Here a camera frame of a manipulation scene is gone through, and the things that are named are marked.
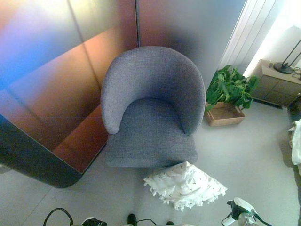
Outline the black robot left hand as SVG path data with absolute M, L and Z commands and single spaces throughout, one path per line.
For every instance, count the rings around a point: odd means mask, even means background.
M 101 220 L 98 220 L 94 217 L 89 217 L 85 219 L 82 224 L 82 226 L 107 226 L 107 223 Z

